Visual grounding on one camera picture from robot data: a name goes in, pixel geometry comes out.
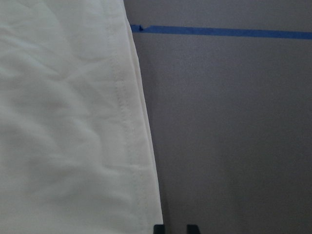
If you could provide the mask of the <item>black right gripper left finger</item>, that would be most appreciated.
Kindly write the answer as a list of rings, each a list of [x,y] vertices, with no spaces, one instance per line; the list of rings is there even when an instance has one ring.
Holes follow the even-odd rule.
[[[165,234],[165,225],[164,224],[154,225],[153,234]]]

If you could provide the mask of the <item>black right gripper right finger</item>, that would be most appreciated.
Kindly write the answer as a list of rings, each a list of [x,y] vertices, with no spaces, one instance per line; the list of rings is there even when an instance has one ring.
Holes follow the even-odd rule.
[[[187,224],[187,234],[200,234],[200,229],[196,224]]]

